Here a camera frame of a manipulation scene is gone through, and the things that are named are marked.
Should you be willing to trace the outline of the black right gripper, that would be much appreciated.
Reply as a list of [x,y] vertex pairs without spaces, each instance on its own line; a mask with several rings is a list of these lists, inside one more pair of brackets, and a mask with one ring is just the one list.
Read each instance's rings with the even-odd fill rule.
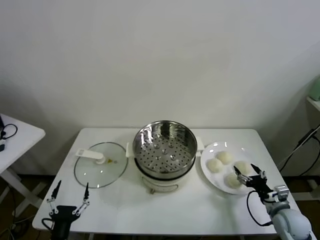
[[267,177],[266,172],[264,170],[261,170],[258,166],[251,163],[252,168],[258,175],[253,176],[246,176],[241,173],[241,171],[234,166],[235,174],[237,175],[237,180],[244,186],[247,186],[248,188],[253,188],[260,198],[268,198],[269,193],[272,192],[272,190],[267,185]]

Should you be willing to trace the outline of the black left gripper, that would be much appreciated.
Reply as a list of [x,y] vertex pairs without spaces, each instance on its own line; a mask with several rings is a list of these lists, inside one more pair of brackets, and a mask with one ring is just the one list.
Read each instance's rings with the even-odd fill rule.
[[54,188],[51,197],[47,199],[50,211],[49,215],[53,221],[51,230],[52,240],[67,240],[70,233],[71,225],[76,221],[84,210],[89,206],[89,183],[86,184],[82,204],[76,206],[56,205],[56,198],[62,181],[60,180]]

